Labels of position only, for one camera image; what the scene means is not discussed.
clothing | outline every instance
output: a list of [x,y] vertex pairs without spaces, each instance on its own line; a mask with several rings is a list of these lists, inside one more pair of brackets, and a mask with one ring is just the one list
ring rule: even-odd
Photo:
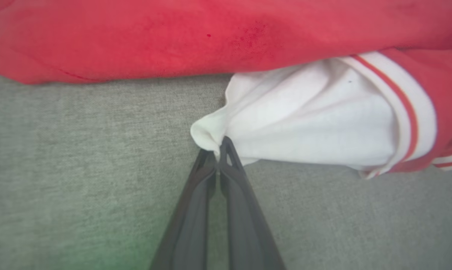
[[342,164],[366,178],[452,169],[452,51],[389,49],[239,73],[226,100],[191,135],[217,155],[231,137],[244,164]]
[[452,49],[452,0],[0,0],[0,75],[23,83],[264,71]]

red fabric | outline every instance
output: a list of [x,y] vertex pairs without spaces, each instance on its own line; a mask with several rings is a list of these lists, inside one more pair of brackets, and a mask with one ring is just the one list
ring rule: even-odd
[[452,49],[452,0],[0,0],[0,75],[96,82]]
[[383,54],[404,67],[433,102],[437,136],[432,150],[419,159],[398,164],[392,171],[417,171],[437,157],[452,155],[452,51],[388,49]]

white cloth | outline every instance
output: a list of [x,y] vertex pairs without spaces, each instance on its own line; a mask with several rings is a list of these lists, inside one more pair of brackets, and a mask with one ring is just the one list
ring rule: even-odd
[[271,159],[370,171],[396,151],[393,109],[374,84],[336,58],[237,73],[225,95],[223,108],[191,126],[196,144],[216,156],[225,135],[244,165]]

white fabric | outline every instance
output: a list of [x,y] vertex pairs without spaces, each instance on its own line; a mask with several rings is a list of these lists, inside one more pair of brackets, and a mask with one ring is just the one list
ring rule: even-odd
[[338,59],[238,73],[226,105],[191,127],[219,156],[224,135],[243,164],[258,159],[342,164],[370,171],[395,154],[395,113],[376,86]]

gray fabric surface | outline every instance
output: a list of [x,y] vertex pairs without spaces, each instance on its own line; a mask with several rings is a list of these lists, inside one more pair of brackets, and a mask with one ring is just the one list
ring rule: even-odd
[[[0,270],[147,269],[229,75],[27,86],[0,77]],[[246,166],[290,270],[452,269],[452,172],[370,181],[345,167]],[[225,201],[209,269],[227,269]]]

